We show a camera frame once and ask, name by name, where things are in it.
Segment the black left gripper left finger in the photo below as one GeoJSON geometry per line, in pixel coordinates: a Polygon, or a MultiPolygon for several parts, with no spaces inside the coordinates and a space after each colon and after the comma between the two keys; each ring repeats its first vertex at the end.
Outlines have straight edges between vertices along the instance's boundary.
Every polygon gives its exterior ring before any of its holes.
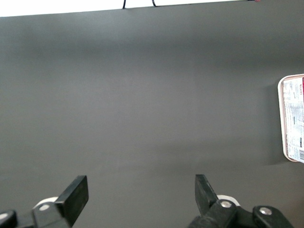
{"type": "Polygon", "coordinates": [[[56,198],[32,210],[35,228],[71,228],[88,202],[87,176],[77,176],[56,198]]]}

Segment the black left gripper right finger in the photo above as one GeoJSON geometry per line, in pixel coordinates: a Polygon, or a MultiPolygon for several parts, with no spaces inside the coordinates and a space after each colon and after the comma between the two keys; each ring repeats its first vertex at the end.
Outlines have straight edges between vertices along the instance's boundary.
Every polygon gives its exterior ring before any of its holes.
{"type": "Polygon", "coordinates": [[[230,200],[219,199],[203,174],[195,176],[195,201],[200,216],[189,228],[230,228],[237,218],[237,206],[230,200]]]}

